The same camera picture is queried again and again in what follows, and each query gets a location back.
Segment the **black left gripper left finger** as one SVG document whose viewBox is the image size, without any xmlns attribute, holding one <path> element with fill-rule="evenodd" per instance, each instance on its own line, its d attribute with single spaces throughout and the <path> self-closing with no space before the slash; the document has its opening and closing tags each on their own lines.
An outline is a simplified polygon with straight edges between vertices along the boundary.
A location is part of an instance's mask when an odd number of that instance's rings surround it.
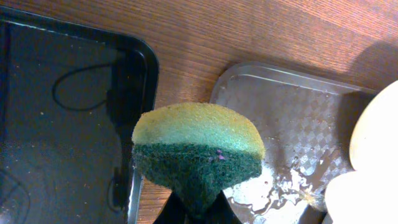
<svg viewBox="0 0 398 224">
<path fill-rule="evenodd" d="M 172 192 L 162 207 L 161 212 L 154 221 L 154 224 L 189 224 L 187 210 L 180 197 Z"/>
</svg>

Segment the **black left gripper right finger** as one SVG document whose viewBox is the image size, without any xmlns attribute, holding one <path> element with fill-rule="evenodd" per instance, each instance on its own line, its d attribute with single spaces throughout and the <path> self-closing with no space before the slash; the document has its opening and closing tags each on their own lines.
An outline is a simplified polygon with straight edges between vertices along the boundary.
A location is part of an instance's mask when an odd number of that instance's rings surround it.
<svg viewBox="0 0 398 224">
<path fill-rule="evenodd" d="M 208 224 L 242 224 L 222 191 L 208 209 Z"/>
</svg>

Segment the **green yellow sponge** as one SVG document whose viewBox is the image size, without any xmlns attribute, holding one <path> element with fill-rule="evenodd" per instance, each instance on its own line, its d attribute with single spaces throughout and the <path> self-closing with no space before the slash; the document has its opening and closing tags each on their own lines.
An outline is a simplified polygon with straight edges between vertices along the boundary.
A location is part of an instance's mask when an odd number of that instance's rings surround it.
<svg viewBox="0 0 398 224">
<path fill-rule="evenodd" d="M 245 116 L 211 103 L 177 103 L 144 113 L 133 132 L 136 169 L 203 218 L 218 194 L 259 177 L 265 147 Z"/>
</svg>

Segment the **white plate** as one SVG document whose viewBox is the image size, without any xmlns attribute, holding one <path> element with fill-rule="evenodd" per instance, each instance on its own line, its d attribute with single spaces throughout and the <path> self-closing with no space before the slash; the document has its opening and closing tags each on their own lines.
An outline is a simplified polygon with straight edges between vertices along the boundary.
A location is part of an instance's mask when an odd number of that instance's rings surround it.
<svg viewBox="0 0 398 224">
<path fill-rule="evenodd" d="M 349 159 L 354 170 L 397 169 L 397 82 L 362 112 L 351 136 Z"/>
<path fill-rule="evenodd" d="M 336 224 L 397 224 L 397 182 L 372 173 L 348 172 L 329 182 L 325 204 Z"/>
</svg>

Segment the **white plate top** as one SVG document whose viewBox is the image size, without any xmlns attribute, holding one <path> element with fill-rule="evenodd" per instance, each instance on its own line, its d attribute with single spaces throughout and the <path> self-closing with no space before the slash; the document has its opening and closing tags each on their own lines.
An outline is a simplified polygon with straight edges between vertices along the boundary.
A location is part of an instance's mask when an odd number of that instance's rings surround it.
<svg viewBox="0 0 398 224">
<path fill-rule="evenodd" d="M 349 159 L 354 170 L 397 169 L 397 82 L 362 112 L 351 136 Z"/>
</svg>

